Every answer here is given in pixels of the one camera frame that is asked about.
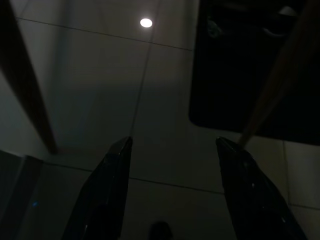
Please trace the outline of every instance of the wooden pole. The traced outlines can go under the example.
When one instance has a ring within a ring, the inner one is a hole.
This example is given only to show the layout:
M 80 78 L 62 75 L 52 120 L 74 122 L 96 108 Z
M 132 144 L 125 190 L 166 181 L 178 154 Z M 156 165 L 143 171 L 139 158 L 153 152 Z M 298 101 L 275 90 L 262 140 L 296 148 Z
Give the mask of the wooden pole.
M 300 73 L 319 49 L 320 0 L 308 0 L 256 102 L 239 144 L 245 146 L 274 107 L 298 80 Z
M 57 153 L 44 101 L 16 18 L 8 0 L 0 0 L 0 66 L 43 143 Z

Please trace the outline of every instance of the black pointed object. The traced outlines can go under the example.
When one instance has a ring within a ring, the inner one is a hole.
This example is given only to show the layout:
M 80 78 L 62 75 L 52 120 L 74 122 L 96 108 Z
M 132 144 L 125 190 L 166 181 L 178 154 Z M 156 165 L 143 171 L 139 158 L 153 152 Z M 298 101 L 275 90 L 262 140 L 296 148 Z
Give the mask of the black pointed object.
M 114 143 L 84 183 L 62 240 L 117 240 L 127 199 L 133 140 Z
M 277 187 L 237 143 L 216 139 L 222 184 L 238 240 L 307 240 Z

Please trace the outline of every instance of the dark object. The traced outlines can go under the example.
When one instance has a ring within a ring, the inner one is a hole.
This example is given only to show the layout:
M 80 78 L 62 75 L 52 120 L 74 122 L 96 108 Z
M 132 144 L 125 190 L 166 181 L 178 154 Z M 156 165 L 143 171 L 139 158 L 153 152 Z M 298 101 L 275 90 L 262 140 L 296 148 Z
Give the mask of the dark object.
M 219 137 L 224 196 L 238 240 L 307 240 L 276 186 L 242 147 Z
M 319 15 L 319 1 L 308 0 L 298 22 L 274 62 L 250 120 L 238 142 L 241 146 L 245 146 L 278 103 L 296 86 L 299 76 L 312 61 L 315 53 L 319 51 Z
M 63 240 L 117 240 L 124 217 L 131 137 L 113 144 L 83 185 Z
M 260 26 L 220 15 L 212 20 L 223 34 L 213 38 L 208 33 L 212 2 L 201 0 L 199 6 L 189 118 L 197 126 L 242 133 L 288 35 L 271 37 Z M 320 103 L 319 65 L 315 55 L 257 135 L 320 145 L 320 116 L 315 111 Z
M 171 240 L 173 237 L 168 223 L 160 221 L 151 225 L 148 240 Z
M 0 150 L 0 239 L 16 240 L 43 162 Z
M 43 143 L 57 153 L 46 107 L 17 20 L 8 0 L 0 1 L 0 67 Z

